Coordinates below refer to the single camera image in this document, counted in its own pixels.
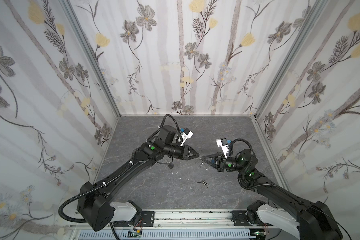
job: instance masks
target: floral wallpaper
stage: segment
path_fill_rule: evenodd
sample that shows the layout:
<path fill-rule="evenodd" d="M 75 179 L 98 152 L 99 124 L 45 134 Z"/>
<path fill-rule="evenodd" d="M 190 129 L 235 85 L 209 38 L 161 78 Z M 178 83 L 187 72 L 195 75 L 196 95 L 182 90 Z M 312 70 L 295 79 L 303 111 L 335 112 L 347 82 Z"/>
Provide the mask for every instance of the floral wallpaper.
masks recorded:
<path fill-rule="evenodd" d="M 254 114 L 314 1 L 70 0 L 122 114 Z"/>
<path fill-rule="evenodd" d="M 360 239 L 360 1 L 328 2 L 256 117 L 293 192 Z"/>
<path fill-rule="evenodd" d="M 97 84 L 58 2 L 0 1 L 0 239 L 65 237 L 116 123 Z"/>

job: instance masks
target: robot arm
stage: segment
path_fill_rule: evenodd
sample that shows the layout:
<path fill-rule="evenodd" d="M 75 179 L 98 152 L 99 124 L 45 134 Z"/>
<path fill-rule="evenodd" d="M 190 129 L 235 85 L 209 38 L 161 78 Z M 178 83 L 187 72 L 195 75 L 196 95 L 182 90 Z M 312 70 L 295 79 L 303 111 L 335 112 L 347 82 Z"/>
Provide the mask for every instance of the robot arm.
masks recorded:
<path fill-rule="evenodd" d="M 176 128 L 163 125 L 165 118 L 170 117 L 176 124 Z M 95 184 L 86 182 L 80 189 L 80 194 L 67 200 L 59 207 L 59 215 L 70 222 L 87 222 L 94 231 L 104 228 L 110 221 L 123 220 L 136 224 L 139 219 L 138 206 L 133 202 L 117 203 L 113 199 L 120 190 L 142 171 L 153 166 L 163 157 L 181 160 L 191 160 L 199 157 L 199 154 L 190 146 L 184 145 L 187 138 L 192 136 L 192 132 L 186 129 L 180 129 L 175 119 L 167 114 L 164 116 L 159 129 L 155 131 L 141 146 L 132 152 L 132 157 L 120 168 L 110 174 L 108 177 L 97 181 Z M 71 218 L 64 214 L 63 208 L 78 199 L 77 211 L 84 219 Z M 114 211 L 121 208 L 132 209 L 133 213 L 125 217 L 115 218 Z"/>
<path fill-rule="evenodd" d="M 301 240 L 342 239 L 341 231 L 327 205 L 320 201 L 313 203 L 300 198 L 259 172 L 255 168 L 258 160 L 252 147 L 245 140 L 240 141 L 245 141 L 250 149 L 244 149 L 236 157 L 231 157 L 229 149 L 232 148 L 231 151 L 233 151 L 232 144 L 235 141 L 228 144 L 229 140 L 217 139 L 216 142 L 224 153 L 218 152 L 204 156 L 202 161 L 214 167 L 218 172 L 238 171 L 241 187 L 267 197 L 284 209 L 284 211 L 274 209 L 258 200 L 247 208 L 246 220 L 249 223 L 253 225 L 260 222 L 270 223 Z"/>

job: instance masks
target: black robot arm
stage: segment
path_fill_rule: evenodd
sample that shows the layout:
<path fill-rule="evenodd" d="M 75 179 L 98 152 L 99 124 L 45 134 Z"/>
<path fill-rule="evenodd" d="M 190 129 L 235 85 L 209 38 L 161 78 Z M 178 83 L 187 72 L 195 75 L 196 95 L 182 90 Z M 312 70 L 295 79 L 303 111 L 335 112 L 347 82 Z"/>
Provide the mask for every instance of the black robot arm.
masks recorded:
<path fill-rule="evenodd" d="M 230 142 L 226 139 L 217 139 L 216 142 L 222 147 L 224 153 L 218 152 L 204 156 L 202 161 L 214 167 L 218 172 L 224 172 L 224 170 L 239 172 L 238 182 L 242 188 L 252 190 L 272 200 L 298 222 L 297 235 L 301 240 L 340 240 L 343 238 L 327 205 L 320 201 L 313 203 L 290 193 L 255 168 L 258 160 L 249 142 L 240 139 L 246 142 L 250 149 L 244 149 L 232 157 L 233 143 L 236 141 L 238 140 Z M 265 205 L 265 202 L 258 200 L 247 208 L 246 220 L 248 222 L 254 225 L 260 223 L 258 210 L 262 209 L 262 205 Z"/>
<path fill-rule="evenodd" d="M 142 171 L 153 166 L 164 156 L 186 161 L 199 157 L 195 150 L 183 144 L 183 139 L 189 138 L 192 132 L 188 129 L 180 129 L 175 120 L 176 128 L 164 126 L 166 117 L 174 120 L 171 115 L 165 115 L 158 130 L 132 152 L 127 162 L 95 184 L 86 182 L 82 185 L 79 195 L 67 200 L 59 207 L 59 215 L 70 222 L 87 222 L 93 230 L 99 231 L 111 221 L 114 215 L 115 208 L 110 206 L 110 203 L 113 202 L 117 193 Z M 76 199 L 79 200 L 77 211 L 84 219 L 71 218 L 63 212 L 63 208 Z"/>

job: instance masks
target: cable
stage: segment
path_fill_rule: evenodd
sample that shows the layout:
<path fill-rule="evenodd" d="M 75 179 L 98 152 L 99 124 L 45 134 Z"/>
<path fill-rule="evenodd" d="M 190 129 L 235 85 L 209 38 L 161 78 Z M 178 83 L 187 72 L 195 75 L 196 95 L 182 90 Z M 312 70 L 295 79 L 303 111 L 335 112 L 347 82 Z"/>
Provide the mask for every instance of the cable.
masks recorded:
<path fill-rule="evenodd" d="M 66 205 L 70 204 L 71 202 L 81 198 L 81 197 L 84 197 L 88 194 L 91 194 L 99 189 L 102 189 L 103 187 L 105 187 L 106 185 L 110 184 L 111 182 L 115 181 L 116 179 L 118 179 L 119 177 L 121 177 L 122 175 L 124 175 L 130 168 L 131 166 L 133 165 L 131 163 L 131 161 L 133 162 L 133 160 L 135 159 L 135 154 L 136 154 L 136 151 L 138 150 L 138 148 L 136 148 L 133 152 L 132 152 L 132 156 L 131 156 L 131 159 L 128 163 L 128 165 L 120 172 L 120 174 L 118 174 L 117 176 L 111 178 L 110 180 L 108 180 L 107 182 L 104 182 L 105 184 L 102 184 L 102 185 L 98 185 L 86 192 L 83 192 L 81 194 L 78 194 L 68 200 L 66 200 L 65 202 L 63 202 L 60 206 L 59 206 L 59 209 L 58 209 L 58 213 L 60 215 L 60 217 L 64 220 L 67 220 L 69 222 L 78 222 L 78 223 L 83 223 L 83 222 L 87 222 L 85 219 L 82 219 L 82 218 L 73 218 L 73 217 L 69 217 L 67 216 L 64 212 L 63 212 L 63 209 L 66 207 Z"/>
<path fill-rule="evenodd" d="M 113 236 L 117 239 L 120 240 L 120 238 L 117 236 L 116 231 L 115 231 L 115 227 L 113 226 L 112 223 L 110 223 L 110 229 L 112 230 Z"/>
<path fill-rule="evenodd" d="M 167 117 L 170 117 L 170 118 L 173 120 L 173 122 L 174 122 L 175 125 L 176 125 L 176 130 L 177 130 L 177 132 L 180 133 L 180 128 L 179 128 L 179 125 L 177 124 L 175 118 L 174 118 L 172 115 L 170 115 L 170 114 L 165 114 L 164 117 L 163 117 L 163 120 L 161 121 L 160 127 L 159 127 L 154 133 L 152 133 L 152 134 L 147 138 L 147 141 L 148 141 L 148 142 L 150 142 L 151 139 L 160 131 L 160 128 L 162 128 L 162 127 L 164 126 L 164 122 L 165 122 L 165 119 L 166 119 Z"/>
<path fill-rule="evenodd" d="M 276 209 L 278 209 L 277 206 L 276 206 L 276 204 L 275 204 L 272 200 L 269 200 L 269 199 L 268 199 L 268 205 L 269 205 L 269 201 L 271 201 L 271 202 L 273 203 L 273 205 L 275 205 Z"/>
<path fill-rule="evenodd" d="M 233 141 L 229 144 L 229 146 L 228 146 L 228 155 L 229 155 L 230 157 L 232 156 L 232 154 L 233 154 L 233 144 L 234 144 L 235 142 L 238 142 L 238 141 L 246 143 L 246 144 L 248 145 L 248 147 L 250 148 L 251 156 L 250 156 L 250 160 L 248 161 L 248 164 L 247 164 L 247 165 L 250 166 L 251 163 L 252 163 L 252 159 L 253 159 L 253 156 L 254 156 L 254 152 L 253 152 L 253 148 L 252 148 L 251 144 L 250 144 L 247 140 L 242 139 L 242 138 L 236 138 L 235 140 L 233 140 Z"/>
<path fill-rule="evenodd" d="M 281 229 L 280 229 L 279 233 L 278 233 L 278 234 L 276 234 L 276 236 L 271 237 L 271 238 L 270 238 L 270 239 L 268 239 L 268 240 L 274 239 L 274 238 L 275 238 L 275 237 L 277 237 L 280 233 L 281 233 Z"/>
<path fill-rule="evenodd" d="M 173 158 L 172 158 L 172 161 L 171 161 L 171 162 L 166 162 L 166 163 L 157 161 L 157 163 L 159 163 L 159 164 L 170 164 L 170 163 L 172 163 L 172 162 L 173 162 Z"/>

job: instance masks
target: gray marble floor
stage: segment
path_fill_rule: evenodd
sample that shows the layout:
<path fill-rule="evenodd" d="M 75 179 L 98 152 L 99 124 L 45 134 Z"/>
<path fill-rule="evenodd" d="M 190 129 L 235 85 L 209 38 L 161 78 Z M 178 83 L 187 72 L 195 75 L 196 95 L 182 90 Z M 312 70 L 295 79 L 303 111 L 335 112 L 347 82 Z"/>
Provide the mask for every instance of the gray marble floor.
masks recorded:
<path fill-rule="evenodd" d="M 248 140 L 259 160 L 256 166 L 269 179 L 275 176 L 266 158 L 259 137 L 249 117 L 176 117 L 180 127 L 188 127 L 193 137 L 186 141 L 200 153 L 205 155 L 221 151 L 216 139 L 226 137 L 234 140 Z M 108 176 L 120 167 L 131 156 L 132 151 L 160 125 L 162 117 L 121 117 L 113 139 L 110 142 L 98 180 Z M 174 125 L 167 118 L 165 124 Z M 242 142 L 235 143 L 236 154 L 247 148 Z M 155 164 L 142 172 L 122 189 L 116 197 L 117 201 L 133 200 L 142 209 L 234 209 L 246 208 L 263 196 L 250 190 L 244 190 L 237 182 L 237 172 L 217 172 L 201 160 L 174 160 L 175 166 L 169 169 L 165 164 Z M 197 183 L 205 180 L 209 187 Z"/>

